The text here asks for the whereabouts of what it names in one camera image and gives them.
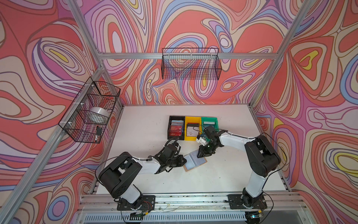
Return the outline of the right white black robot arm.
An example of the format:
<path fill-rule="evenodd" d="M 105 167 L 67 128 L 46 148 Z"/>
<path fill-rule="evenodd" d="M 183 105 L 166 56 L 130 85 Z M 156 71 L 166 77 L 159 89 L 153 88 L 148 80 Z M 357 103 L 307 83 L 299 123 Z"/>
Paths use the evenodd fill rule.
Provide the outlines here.
<path fill-rule="evenodd" d="M 267 179 L 281 163 L 279 154 L 266 136 L 245 137 L 208 126 L 197 135 L 196 142 L 200 144 L 198 158 L 214 155 L 219 147 L 233 147 L 245 152 L 252 172 L 239 201 L 242 207 L 253 209 L 264 200 L 263 189 Z"/>

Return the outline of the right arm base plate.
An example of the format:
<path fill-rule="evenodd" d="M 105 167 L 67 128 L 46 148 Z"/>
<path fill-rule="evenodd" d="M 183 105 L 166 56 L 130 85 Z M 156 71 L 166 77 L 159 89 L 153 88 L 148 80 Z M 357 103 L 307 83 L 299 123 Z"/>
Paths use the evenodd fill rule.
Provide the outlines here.
<path fill-rule="evenodd" d="M 251 197 L 249 194 L 229 194 L 227 202 L 232 210 L 265 210 L 268 207 L 263 193 L 258 197 Z"/>

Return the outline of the black plastic bin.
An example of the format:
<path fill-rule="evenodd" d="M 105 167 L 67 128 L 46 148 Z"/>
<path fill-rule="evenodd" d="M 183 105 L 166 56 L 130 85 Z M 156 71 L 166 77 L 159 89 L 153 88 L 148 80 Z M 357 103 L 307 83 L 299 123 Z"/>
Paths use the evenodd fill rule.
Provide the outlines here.
<path fill-rule="evenodd" d="M 180 141 L 185 139 L 185 116 L 169 116 L 167 139 L 178 138 Z"/>

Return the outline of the green plastic bin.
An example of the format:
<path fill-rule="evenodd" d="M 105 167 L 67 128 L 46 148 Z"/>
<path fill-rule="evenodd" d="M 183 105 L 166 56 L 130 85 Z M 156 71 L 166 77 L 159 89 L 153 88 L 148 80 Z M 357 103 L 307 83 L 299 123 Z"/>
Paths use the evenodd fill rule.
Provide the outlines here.
<path fill-rule="evenodd" d="M 219 123 L 216 117 L 201 117 L 201 127 L 202 130 L 205 128 L 212 126 L 215 130 L 219 130 Z"/>

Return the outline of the white roll in basket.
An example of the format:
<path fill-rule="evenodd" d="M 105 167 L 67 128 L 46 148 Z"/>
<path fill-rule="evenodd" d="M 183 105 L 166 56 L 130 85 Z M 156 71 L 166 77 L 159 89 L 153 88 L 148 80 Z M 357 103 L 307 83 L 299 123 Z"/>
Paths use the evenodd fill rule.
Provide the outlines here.
<path fill-rule="evenodd" d="M 107 110 L 102 107 L 92 107 L 88 112 L 88 118 L 95 124 L 105 125 L 110 117 Z"/>

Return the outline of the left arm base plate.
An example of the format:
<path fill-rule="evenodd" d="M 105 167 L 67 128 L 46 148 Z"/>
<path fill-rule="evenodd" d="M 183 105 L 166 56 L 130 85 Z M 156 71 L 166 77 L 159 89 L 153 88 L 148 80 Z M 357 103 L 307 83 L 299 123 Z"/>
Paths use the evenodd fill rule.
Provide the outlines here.
<path fill-rule="evenodd" d="M 117 205 L 118 211 L 152 211 L 155 209 L 155 195 L 140 196 L 134 203 L 121 198 Z"/>

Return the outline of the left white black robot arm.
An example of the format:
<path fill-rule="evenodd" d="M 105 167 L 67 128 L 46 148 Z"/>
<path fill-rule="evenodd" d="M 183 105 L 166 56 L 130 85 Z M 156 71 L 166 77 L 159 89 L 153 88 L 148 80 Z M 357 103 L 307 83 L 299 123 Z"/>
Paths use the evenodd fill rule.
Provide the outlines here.
<path fill-rule="evenodd" d="M 170 138 L 163 148 L 154 156 L 137 158 L 129 152 L 110 158 L 111 161 L 100 172 L 95 171 L 96 180 L 104 186 L 113 199 L 126 203 L 131 210 L 138 210 L 147 205 L 153 206 L 144 199 L 144 195 L 133 181 L 138 175 L 169 173 L 174 168 L 183 167 L 186 159 L 180 154 L 178 138 Z"/>

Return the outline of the white black cards stack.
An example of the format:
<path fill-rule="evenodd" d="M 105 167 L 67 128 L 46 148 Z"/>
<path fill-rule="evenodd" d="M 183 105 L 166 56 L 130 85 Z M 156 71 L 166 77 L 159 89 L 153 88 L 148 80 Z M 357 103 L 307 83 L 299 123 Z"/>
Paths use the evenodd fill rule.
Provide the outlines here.
<path fill-rule="evenodd" d="M 188 123 L 186 126 L 186 137 L 197 137 L 200 133 L 200 126 L 198 123 Z"/>

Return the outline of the yellow plastic bin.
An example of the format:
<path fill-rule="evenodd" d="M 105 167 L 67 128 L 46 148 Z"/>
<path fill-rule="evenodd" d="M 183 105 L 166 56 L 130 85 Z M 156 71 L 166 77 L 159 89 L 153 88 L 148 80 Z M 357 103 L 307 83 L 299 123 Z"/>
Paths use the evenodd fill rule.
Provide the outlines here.
<path fill-rule="evenodd" d="M 201 134 L 201 117 L 185 117 L 185 141 L 196 141 L 197 136 Z"/>

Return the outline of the red VIP cards stack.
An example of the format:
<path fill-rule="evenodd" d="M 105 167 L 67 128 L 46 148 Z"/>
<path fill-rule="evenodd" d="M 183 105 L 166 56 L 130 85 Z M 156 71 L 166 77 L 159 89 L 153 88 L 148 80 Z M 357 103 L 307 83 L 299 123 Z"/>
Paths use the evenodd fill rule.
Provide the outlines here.
<path fill-rule="evenodd" d="M 183 132 L 183 120 L 172 120 L 169 127 L 170 136 L 181 136 Z"/>

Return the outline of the tan leather card holder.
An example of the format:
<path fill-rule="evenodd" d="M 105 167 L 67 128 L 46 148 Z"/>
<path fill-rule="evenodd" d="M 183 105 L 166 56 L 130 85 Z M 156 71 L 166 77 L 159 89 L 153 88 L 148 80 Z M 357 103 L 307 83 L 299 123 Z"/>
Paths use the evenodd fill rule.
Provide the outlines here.
<path fill-rule="evenodd" d="M 186 159 L 186 163 L 184 164 L 183 167 L 186 172 L 207 163 L 205 157 L 198 158 L 198 152 L 199 152 L 198 150 L 195 150 L 184 156 L 184 159 Z"/>

